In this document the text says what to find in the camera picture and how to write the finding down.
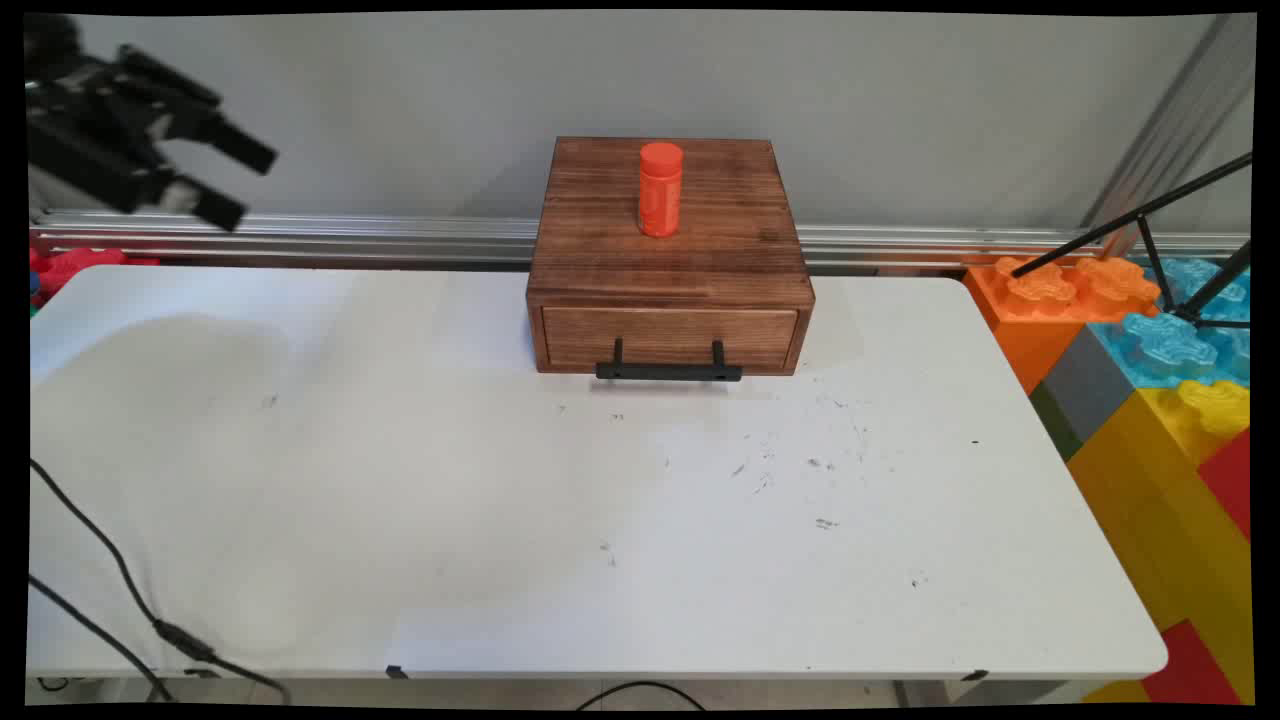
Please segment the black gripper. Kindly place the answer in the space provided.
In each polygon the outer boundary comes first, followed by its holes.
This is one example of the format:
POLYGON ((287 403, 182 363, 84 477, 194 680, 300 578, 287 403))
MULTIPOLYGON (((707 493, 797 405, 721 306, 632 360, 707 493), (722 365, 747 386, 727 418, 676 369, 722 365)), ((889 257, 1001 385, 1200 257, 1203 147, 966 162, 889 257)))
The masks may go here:
POLYGON ((110 209, 155 205, 233 233, 247 206, 179 170, 160 149, 216 149, 260 176, 278 151, 220 111, 221 97, 159 58, 122 45, 110 60, 77 45, 26 46, 29 163, 110 209))

